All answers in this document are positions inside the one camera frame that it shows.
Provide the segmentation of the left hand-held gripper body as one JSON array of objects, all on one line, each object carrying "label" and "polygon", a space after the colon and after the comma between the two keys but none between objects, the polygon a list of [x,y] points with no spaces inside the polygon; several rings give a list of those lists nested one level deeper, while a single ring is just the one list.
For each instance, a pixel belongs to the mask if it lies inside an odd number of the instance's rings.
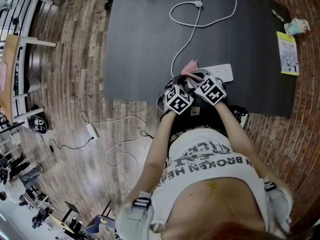
[{"label": "left hand-held gripper body", "polygon": [[157,99],[156,106],[163,113],[170,110],[181,115],[192,105],[193,101],[194,98],[191,95],[179,85],[174,84],[164,89],[164,93]]}]

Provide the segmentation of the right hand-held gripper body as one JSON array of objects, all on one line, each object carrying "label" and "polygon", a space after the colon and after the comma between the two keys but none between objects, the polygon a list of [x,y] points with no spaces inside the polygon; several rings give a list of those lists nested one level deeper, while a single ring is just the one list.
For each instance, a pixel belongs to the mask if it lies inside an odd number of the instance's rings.
[{"label": "right hand-held gripper body", "polygon": [[212,74],[206,74],[194,92],[212,106],[227,96],[222,82]]}]

